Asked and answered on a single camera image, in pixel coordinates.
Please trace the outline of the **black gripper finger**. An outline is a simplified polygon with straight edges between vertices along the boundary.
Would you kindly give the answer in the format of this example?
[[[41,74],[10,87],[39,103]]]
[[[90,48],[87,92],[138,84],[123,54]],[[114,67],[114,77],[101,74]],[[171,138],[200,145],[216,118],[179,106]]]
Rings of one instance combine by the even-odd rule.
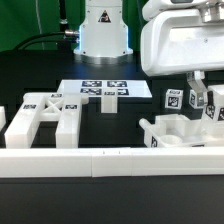
[[[196,93],[197,106],[194,109],[201,109],[206,103],[206,87],[203,83],[205,74],[203,71],[197,70],[187,74],[187,82],[191,89]]]

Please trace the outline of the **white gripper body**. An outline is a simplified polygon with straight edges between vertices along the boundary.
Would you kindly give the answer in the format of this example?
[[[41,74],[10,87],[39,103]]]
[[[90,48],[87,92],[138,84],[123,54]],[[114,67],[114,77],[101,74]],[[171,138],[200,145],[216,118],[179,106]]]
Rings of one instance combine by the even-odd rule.
[[[203,23],[197,9],[165,11],[141,33],[141,66],[148,76],[224,68],[224,24]]]

